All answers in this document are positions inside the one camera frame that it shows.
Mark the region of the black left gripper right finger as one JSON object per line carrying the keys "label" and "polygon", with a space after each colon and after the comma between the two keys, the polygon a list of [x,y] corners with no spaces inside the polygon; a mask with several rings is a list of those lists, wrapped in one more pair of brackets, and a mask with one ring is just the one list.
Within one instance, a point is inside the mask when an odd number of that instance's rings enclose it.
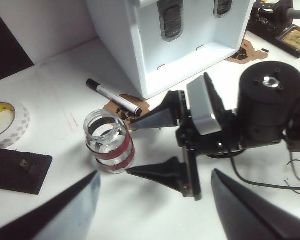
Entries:
{"label": "black left gripper right finger", "polygon": [[218,216],[229,240],[300,240],[300,218],[218,169],[211,174]]}

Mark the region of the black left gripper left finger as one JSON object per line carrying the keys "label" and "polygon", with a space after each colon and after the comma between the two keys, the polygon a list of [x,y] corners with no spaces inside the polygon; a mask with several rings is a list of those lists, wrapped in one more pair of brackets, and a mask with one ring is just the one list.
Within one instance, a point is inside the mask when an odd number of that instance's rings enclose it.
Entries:
{"label": "black left gripper left finger", "polygon": [[85,240],[95,216],[101,176],[94,171],[44,205],[0,228],[0,240]]}

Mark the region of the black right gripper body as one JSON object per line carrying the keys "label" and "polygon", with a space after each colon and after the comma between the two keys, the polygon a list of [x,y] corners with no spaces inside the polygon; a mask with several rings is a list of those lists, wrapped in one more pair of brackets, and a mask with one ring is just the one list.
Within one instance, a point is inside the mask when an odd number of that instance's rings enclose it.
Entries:
{"label": "black right gripper body", "polygon": [[197,156],[205,155],[215,159],[224,159],[239,154],[238,137],[233,134],[235,129],[235,115],[230,110],[225,110],[222,99],[214,93],[208,97],[208,105],[212,107],[216,122],[221,125],[220,130],[212,133],[199,133],[195,126],[194,108],[187,109],[185,94],[181,93],[179,123],[176,131],[178,145],[183,150],[184,172],[187,183],[182,190],[186,197],[193,197],[195,201],[202,198],[200,178],[197,166]]}

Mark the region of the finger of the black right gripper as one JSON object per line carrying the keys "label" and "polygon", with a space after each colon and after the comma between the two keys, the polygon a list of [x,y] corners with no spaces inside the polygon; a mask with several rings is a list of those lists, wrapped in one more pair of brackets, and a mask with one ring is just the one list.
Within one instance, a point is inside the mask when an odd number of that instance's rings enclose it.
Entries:
{"label": "finger of the black right gripper", "polygon": [[181,193],[183,197],[187,197],[188,175],[186,170],[186,164],[180,162],[175,156],[163,163],[131,167],[126,172],[129,175],[166,186]]}
{"label": "finger of the black right gripper", "polygon": [[137,120],[132,120],[129,127],[134,130],[177,127],[180,116],[180,91],[169,91],[160,105]]}

